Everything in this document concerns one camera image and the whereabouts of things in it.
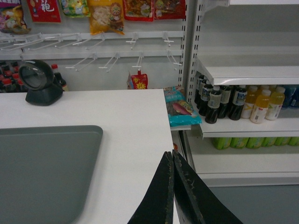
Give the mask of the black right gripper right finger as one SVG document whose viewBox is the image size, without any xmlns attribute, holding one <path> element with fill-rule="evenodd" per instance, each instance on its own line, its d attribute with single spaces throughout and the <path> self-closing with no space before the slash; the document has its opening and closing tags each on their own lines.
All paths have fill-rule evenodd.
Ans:
<svg viewBox="0 0 299 224">
<path fill-rule="evenodd" d="M 177 151 L 174 163 L 174 196 L 181 224 L 241 224 L 209 189 L 193 168 Z"/>
</svg>

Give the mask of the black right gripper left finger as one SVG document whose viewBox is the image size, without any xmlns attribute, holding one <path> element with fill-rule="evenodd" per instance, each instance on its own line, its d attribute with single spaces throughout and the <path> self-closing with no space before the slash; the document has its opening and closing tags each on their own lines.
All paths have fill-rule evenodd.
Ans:
<svg viewBox="0 0 299 224">
<path fill-rule="evenodd" d="M 151 183 L 129 224 L 171 224 L 174 209 L 174 163 L 164 152 Z"/>
</svg>

